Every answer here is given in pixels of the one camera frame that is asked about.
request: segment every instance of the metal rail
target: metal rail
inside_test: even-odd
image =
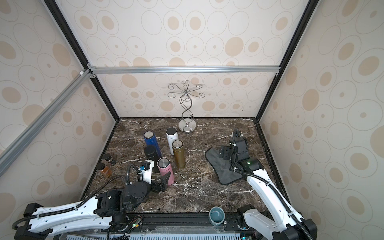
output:
[[[7,171],[17,157],[28,147],[33,139],[55,116],[61,107],[68,101],[73,93],[81,86],[85,79],[91,76],[89,70],[83,70],[82,75],[78,75],[59,96],[27,127],[0,156],[0,177]]]
[[[278,73],[280,66],[94,67],[95,74],[116,73]]]

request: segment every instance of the bottle lid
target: bottle lid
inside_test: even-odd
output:
[[[176,149],[181,148],[182,146],[183,146],[183,141],[181,141],[181,140],[175,140],[172,143],[172,147],[174,147]]]
[[[166,158],[166,157],[162,157],[162,158],[160,158],[159,161],[157,162],[157,165],[158,165],[159,167],[161,167],[161,168],[166,168],[166,167],[169,166],[169,164],[170,164],[170,161],[169,161],[169,159]]]
[[[97,170],[103,170],[105,168],[105,164],[102,163],[102,162],[99,162],[98,164],[96,164],[96,169]]]
[[[147,145],[144,148],[144,154],[146,156],[152,156],[155,153],[157,154],[156,147],[154,145]]]
[[[172,135],[175,135],[176,133],[177,133],[177,129],[174,127],[170,127],[167,129],[167,135],[172,136]]]
[[[153,135],[154,135],[154,133],[151,132],[151,131],[147,131],[147,132],[144,133],[144,137],[145,138],[151,138],[151,137],[153,137]]]
[[[104,154],[103,159],[109,162],[112,159],[112,156],[109,153]]]

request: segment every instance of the marble surface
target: marble surface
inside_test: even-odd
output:
[[[177,127],[179,121],[177,118],[121,119],[112,136],[106,151],[117,161],[115,166],[110,167],[113,171],[112,177],[125,175],[130,163],[139,164],[146,159],[143,152],[143,133],[148,130],[155,132],[162,156],[171,160],[175,183],[168,186],[165,192],[151,193],[148,202],[142,203],[135,212],[207,212],[213,206],[220,206],[229,212],[229,203],[233,211],[247,204],[254,205],[259,211],[265,211],[265,204],[245,180],[220,185],[216,173],[204,155],[210,147],[218,149],[220,145],[227,146],[233,129],[238,128],[249,142],[250,156],[257,157],[273,179],[252,119],[196,119],[197,128],[193,133],[178,133],[179,139],[185,144],[186,166],[181,169],[176,167],[166,137],[166,129]],[[160,174],[152,174],[152,179],[159,178]],[[89,192],[107,181],[108,178],[98,171]],[[105,189],[121,188],[123,185],[121,180],[115,180]]]

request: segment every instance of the gold thermos bottle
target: gold thermos bottle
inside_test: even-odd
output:
[[[181,140],[175,140],[172,143],[173,154],[175,155],[176,166],[182,168],[185,166],[184,143]]]

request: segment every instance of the white thermos bottle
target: white thermos bottle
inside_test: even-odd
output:
[[[173,141],[178,140],[176,128],[170,127],[167,129],[167,139],[168,139],[169,151],[173,155],[172,143]]]

